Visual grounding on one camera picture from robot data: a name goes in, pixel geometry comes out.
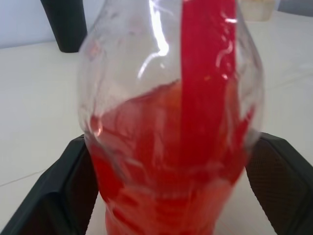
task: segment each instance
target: black object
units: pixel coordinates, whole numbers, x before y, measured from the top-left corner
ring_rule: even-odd
[[[98,195],[83,136],[36,182],[1,235],[84,235]]]
[[[78,52],[87,35],[83,0],[41,0],[59,49]]]
[[[313,167],[286,140],[263,133],[246,171],[278,235],[313,235]]]
[[[313,167],[287,141],[263,134],[246,170],[278,235],[313,235]],[[39,178],[1,235],[84,235],[97,194],[81,136]]]
[[[313,17],[312,0],[280,1],[278,10],[290,14]]]

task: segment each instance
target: clear plastic bottle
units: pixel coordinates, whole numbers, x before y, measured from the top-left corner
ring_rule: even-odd
[[[262,65],[234,0],[107,0],[79,120],[108,235],[211,235],[258,139]]]

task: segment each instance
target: white table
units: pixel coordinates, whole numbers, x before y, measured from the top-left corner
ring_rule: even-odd
[[[263,131],[287,139],[313,165],[313,18],[275,12],[248,28],[263,59]],[[40,174],[81,134],[76,115],[77,54],[55,43],[0,50],[0,230]],[[103,230],[101,200],[89,235]],[[275,235],[244,173],[218,235]]]

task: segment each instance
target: beige container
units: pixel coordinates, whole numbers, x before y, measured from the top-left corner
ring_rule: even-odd
[[[268,21],[275,8],[275,0],[239,0],[246,21]]]

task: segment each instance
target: black cup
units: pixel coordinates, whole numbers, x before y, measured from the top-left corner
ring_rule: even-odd
[[[87,35],[83,0],[41,0],[59,49],[78,52]]]

